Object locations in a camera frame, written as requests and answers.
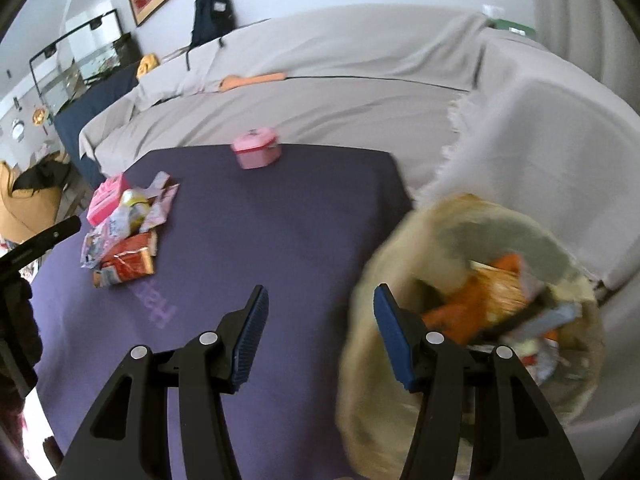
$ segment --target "plastic wrapper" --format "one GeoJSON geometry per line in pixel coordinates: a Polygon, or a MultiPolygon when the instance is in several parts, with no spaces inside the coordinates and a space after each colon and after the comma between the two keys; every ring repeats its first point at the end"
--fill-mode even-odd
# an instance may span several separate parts
{"type": "Polygon", "coordinates": [[[129,229],[137,232],[151,211],[143,189],[127,189],[120,199],[120,214],[128,215],[129,229]]]}
{"type": "Polygon", "coordinates": [[[571,323],[581,315],[582,306],[580,303],[561,303],[556,308],[544,311],[510,332],[509,338],[514,341],[526,341],[539,337],[550,330],[571,323]]]}
{"type": "Polygon", "coordinates": [[[128,206],[118,206],[108,218],[86,234],[80,254],[82,267],[96,269],[118,242],[131,235],[129,212],[128,206]]]}
{"type": "Polygon", "coordinates": [[[154,177],[153,181],[143,193],[148,200],[151,200],[164,192],[164,188],[167,187],[171,176],[165,171],[159,171],[158,174],[154,177]]]}
{"type": "Polygon", "coordinates": [[[153,256],[156,255],[155,231],[140,233],[118,243],[94,271],[94,286],[102,288],[129,282],[156,272],[153,256]]]}
{"type": "Polygon", "coordinates": [[[475,262],[472,267],[484,289],[486,320],[490,324],[500,323],[527,305],[517,274],[475,262]]]}
{"type": "Polygon", "coordinates": [[[447,335],[460,345],[467,344],[486,323],[484,293],[477,276],[449,298],[449,303],[425,313],[422,320],[430,330],[447,335]]]}
{"type": "Polygon", "coordinates": [[[161,196],[158,196],[151,206],[151,210],[146,215],[145,220],[140,226],[140,232],[145,233],[149,229],[158,227],[166,222],[171,210],[171,204],[174,201],[175,194],[178,192],[179,184],[169,186],[164,190],[161,196]]]}
{"type": "Polygon", "coordinates": [[[559,357],[558,342],[553,339],[543,338],[536,366],[537,384],[545,383],[554,374],[558,367],[559,357]]]}

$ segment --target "navy blue cushion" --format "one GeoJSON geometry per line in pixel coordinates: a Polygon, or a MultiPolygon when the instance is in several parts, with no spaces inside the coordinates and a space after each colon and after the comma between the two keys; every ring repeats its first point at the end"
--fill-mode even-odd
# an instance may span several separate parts
{"type": "Polygon", "coordinates": [[[80,130],[101,111],[138,85],[137,72],[138,63],[117,71],[101,83],[89,88],[81,98],[56,115],[53,121],[60,141],[71,156],[74,166],[94,189],[100,186],[105,178],[95,161],[87,156],[80,158],[78,143],[80,130]]]}

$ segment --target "candy wrapper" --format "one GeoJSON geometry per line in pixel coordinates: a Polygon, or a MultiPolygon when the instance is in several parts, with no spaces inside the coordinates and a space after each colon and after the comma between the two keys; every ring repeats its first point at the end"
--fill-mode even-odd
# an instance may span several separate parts
{"type": "Polygon", "coordinates": [[[80,254],[82,267],[97,268],[118,242],[130,236],[129,210],[127,206],[118,206],[109,217],[86,234],[80,254]]]}
{"type": "Polygon", "coordinates": [[[156,256],[157,246],[155,231],[117,243],[100,264],[100,270],[94,271],[94,286],[102,288],[155,273],[153,256],[156,256]]]}
{"type": "Polygon", "coordinates": [[[164,171],[159,171],[158,174],[154,177],[153,181],[143,193],[148,200],[154,199],[155,197],[162,195],[164,193],[164,189],[169,184],[169,180],[171,177],[168,173],[164,171]]]}
{"type": "Polygon", "coordinates": [[[148,215],[150,211],[151,206],[145,196],[144,190],[127,189],[122,194],[122,198],[120,199],[120,211],[118,213],[123,216],[127,216],[129,229],[132,233],[135,233],[140,229],[142,222],[145,221],[146,215],[148,215]]]}
{"type": "Polygon", "coordinates": [[[515,272],[471,262],[484,290],[486,320],[497,324],[527,305],[515,272]]]}
{"type": "Polygon", "coordinates": [[[477,276],[470,276],[465,286],[449,298],[449,303],[422,316],[430,330],[465,345],[486,326],[484,291],[477,276]]]}
{"type": "Polygon", "coordinates": [[[164,190],[161,196],[158,196],[151,206],[151,210],[145,217],[145,221],[140,226],[140,232],[145,233],[149,229],[158,227],[166,222],[166,218],[169,216],[171,210],[171,203],[174,200],[175,194],[178,192],[179,184],[169,186],[164,190]]]}

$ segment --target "red snack bag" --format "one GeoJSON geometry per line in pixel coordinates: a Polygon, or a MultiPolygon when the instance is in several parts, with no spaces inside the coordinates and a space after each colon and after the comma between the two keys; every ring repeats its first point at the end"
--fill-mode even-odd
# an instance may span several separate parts
{"type": "Polygon", "coordinates": [[[156,233],[142,233],[117,244],[94,272],[94,286],[102,288],[129,282],[156,272],[156,233]]]}
{"type": "Polygon", "coordinates": [[[439,330],[459,345],[466,345],[486,326],[484,290],[477,276],[449,298],[449,303],[422,315],[425,325],[439,330]]]}

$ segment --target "black backpack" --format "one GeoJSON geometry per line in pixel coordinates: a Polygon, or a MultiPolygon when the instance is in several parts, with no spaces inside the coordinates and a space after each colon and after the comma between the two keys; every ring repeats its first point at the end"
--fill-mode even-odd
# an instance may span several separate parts
{"type": "Polygon", "coordinates": [[[196,13],[193,19],[191,43],[187,50],[187,68],[189,51],[216,38],[222,38],[236,28],[236,16],[231,0],[196,0],[196,13]]]}

